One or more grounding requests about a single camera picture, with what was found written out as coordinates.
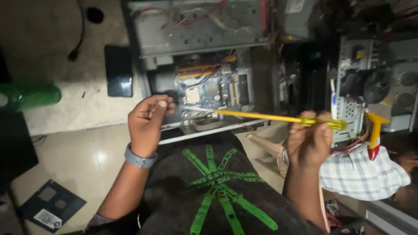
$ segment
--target green print on shirt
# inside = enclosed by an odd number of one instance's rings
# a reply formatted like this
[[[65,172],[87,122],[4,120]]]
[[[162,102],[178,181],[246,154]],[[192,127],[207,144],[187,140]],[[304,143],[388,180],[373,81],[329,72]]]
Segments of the green print on shirt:
[[[214,154],[212,145],[206,145],[206,158],[208,160],[209,166],[209,168],[207,168],[189,149],[186,148],[182,151],[182,154],[189,161],[191,161],[192,164],[204,176],[203,178],[189,182],[186,189],[190,190],[202,187],[211,187],[210,190],[204,194],[202,203],[190,227],[191,235],[200,234],[207,212],[212,203],[212,199],[216,197],[218,198],[218,201],[224,208],[225,215],[228,219],[229,224],[231,225],[234,235],[244,235],[244,230],[242,229],[241,223],[235,215],[235,211],[232,208],[231,202],[229,201],[230,199],[232,199],[233,202],[238,203],[249,213],[253,214],[261,222],[266,224],[270,229],[277,230],[277,224],[276,222],[274,222],[274,220],[272,220],[272,218],[270,218],[262,210],[258,209],[256,206],[247,201],[244,197],[242,197],[241,194],[238,194],[237,192],[230,189],[227,185],[224,184],[225,182],[231,179],[245,180],[250,182],[264,182],[264,180],[262,180],[258,175],[252,172],[238,173],[232,171],[224,171],[228,163],[228,160],[236,152],[237,150],[235,148],[229,150],[225,154],[219,167],[216,168],[216,164],[213,157]]]

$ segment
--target checkered shirt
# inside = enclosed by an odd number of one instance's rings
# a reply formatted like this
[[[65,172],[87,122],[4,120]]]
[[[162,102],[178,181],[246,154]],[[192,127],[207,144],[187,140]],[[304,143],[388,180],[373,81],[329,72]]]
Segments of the checkered shirt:
[[[411,183],[406,171],[389,159],[383,146],[374,161],[369,159],[367,146],[349,156],[332,154],[322,164],[319,175],[322,188],[364,201],[389,198],[399,187]]]

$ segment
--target wristwatch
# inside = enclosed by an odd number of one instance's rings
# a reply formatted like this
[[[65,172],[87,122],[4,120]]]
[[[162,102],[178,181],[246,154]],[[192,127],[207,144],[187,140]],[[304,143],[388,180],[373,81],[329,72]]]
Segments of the wristwatch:
[[[157,158],[158,158],[157,153],[154,153],[149,158],[143,158],[143,157],[133,154],[130,149],[130,143],[126,147],[125,159],[127,162],[129,162],[130,164],[134,166],[138,166],[141,168],[151,168],[154,165],[154,163],[157,161]]]

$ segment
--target person's right hand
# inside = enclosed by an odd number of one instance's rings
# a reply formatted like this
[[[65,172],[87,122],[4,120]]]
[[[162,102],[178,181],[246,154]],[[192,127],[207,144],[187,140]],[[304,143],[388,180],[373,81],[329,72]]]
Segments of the person's right hand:
[[[314,111],[303,111],[302,117],[332,119],[329,112],[316,116]],[[303,168],[319,169],[328,158],[332,144],[332,130],[327,123],[304,127],[294,123],[289,131],[287,150],[290,164]]]
[[[176,104],[168,95],[153,95],[143,99],[128,115],[131,151],[147,158],[158,147],[161,123],[166,114],[173,114]]]

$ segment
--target black phone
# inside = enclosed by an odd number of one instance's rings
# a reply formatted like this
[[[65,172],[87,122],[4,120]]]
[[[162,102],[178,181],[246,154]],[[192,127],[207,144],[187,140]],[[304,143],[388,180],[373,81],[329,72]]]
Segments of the black phone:
[[[132,97],[132,55],[129,47],[104,46],[107,95]]]

